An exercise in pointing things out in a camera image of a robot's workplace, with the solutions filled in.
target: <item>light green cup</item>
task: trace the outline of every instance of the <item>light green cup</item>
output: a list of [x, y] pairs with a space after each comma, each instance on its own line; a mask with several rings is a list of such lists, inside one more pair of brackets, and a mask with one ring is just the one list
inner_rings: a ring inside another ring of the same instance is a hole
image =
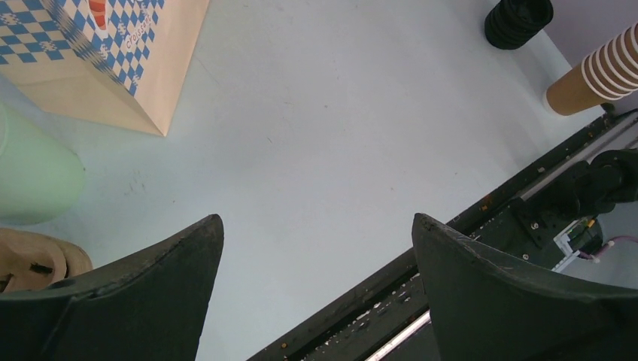
[[68, 210], [83, 188], [77, 155], [0, 102], [0, 222], [51, 220]]

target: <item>table surface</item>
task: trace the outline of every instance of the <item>table surface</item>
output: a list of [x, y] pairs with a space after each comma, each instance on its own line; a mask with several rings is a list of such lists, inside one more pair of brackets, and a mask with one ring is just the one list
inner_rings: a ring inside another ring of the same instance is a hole
[[74, 149], [87, 186], [30, 229], [95, 265], [207, 214], [226, 242], [198, 359], [246, 359], [591, 122], [550, 115], [569, 66], [544, 32], [491, 47], [490, 0], [212, 0], [158, 138], [3, 99]]

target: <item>brown paper bag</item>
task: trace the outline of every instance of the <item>brown paper bag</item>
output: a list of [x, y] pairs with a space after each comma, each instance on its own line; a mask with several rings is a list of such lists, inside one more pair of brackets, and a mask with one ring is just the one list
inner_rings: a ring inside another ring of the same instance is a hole
[[208, 2], [0, 1], [0, 73], [44, 111], [166, 135]]

